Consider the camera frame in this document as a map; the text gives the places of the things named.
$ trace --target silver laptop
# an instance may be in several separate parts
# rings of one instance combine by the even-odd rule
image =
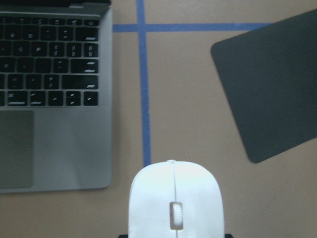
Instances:
[[[111,35],[109,0],[0,0],[1,193],[109,185]]]

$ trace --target vertical blue tape strip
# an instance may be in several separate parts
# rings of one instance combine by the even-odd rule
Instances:
[[[147,36],[145,30],[145,11],[143,0],[136,0],[137,28],[139,37],[140,86],[142,107],[143,166],[151,164],[150,105],[148,82]]]

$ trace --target desk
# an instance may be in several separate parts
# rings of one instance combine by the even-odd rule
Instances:
[[[113,181],[101,190],[1,194],[0,237],[126,234],[134,175],[169,159],[198,163],[215,176],[225,232],[235,238],[316,237],[317,139],[251,163],[210,56],[214,42],[316,6],[114,0]]]

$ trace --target black key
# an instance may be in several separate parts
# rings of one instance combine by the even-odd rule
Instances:
[[[0,91],[0,107],[4,106],[4,91]]]
[[[17,71],[23,73],[33,72],[33,58],[18,58],[17,61]]]
[[[12,23],[13,22],[13,17],[10,16],[0,16],[0,23]]]
[[[98,41],[98,28],[94,27],[77,27],[77,41]]]
[[[59,88],[59,75],[47,74],[44,76],[44,88],[45,89],[58,89]]]
[[[98,105],[98,92],[84,92],[84,105],[97,106]]]
[[[21,26],[6,25],[4,30],[4,36],[6,39],[19,40],[21,39],[21,31]]]
[[[13,43],[13,55],[28,56],[30,54],[30,43],[27,41],[15,41]]]
[[[50,19],[51,25],[65,25],[65,19],[61,18],[52,18]]]
[[[73,40],[73,28],[72,27],[59,27],[58,39],[60,41],[72,41]]]
[[[81,44],[80,43],[67,43],[67,56],[81,57]]]
[[[44,91],[31,91],[30,92],[31,106],[45,106],[45,92]]]
[[[64,43],[50,43],[50,56],[63,57],[64,56]]]
[[[66,92],[66,105],[80,106],[80,92]]]
[[[63,75],[62,89],[98,89],[96,75]]]
[[[0,72],[14,72],[15,58],[0,58]]]
[[[32,56],[47,56],[47,43],[46,42],[32,42],[31,55]]]
[[[8,106],[26,106],[27,96],[26,91],[8,91]]]
[[[50,73],[51,59],[46,59],[46,58],[35,59],[35,72],[36,73]]]
[[[37,40],[39,38],[38,26],[23,26],[22,38],[24,40]]]
[[[85,57],[98,57],[98,44],[85,43],[84,44]]]
[[[9,74],[8,89],[23,89],[23,74]]]
[[[42,80],[40,74],[27,74],[26,75],[26,88],[27,89],[41,89]]]
[[[67,73],[68,72],[68,59],[54,59],[54,73]]]
[[[49,91],[49,106],[63,106],[62,91]]]
[[[32,20],[33,24],[37,24],[37,25],[43,25],[43,24],[48,24],[49,20],[45,17],[35,17]]]
[[[17,24],[30,24],[31,18],[30,17],[15,17],[14,22]]]
[[[97,20],[85,20],[84,24],[86,26],[98,26],[99,25],[99,21],[97,21]]]
[[[68,19],[67,20],[68,25],[78,26],[82,24],[82,20],[80,19]]]
[[[4,74],[0,74],[0,89],[4,89]]]
[[[41,40],[45,40],[45,41],[56,40],[56,27],[42,26],[41,27]]]
[[[11,54],[11,42],[0,41],[0,56],[9,56]]]
[[[71,59],[72,73],[98,73],[96,59]]]

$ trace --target horizontal blue tape strip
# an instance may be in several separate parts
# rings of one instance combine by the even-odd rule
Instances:
[[[113,32],[251,31],[270,23],[115,24]]]

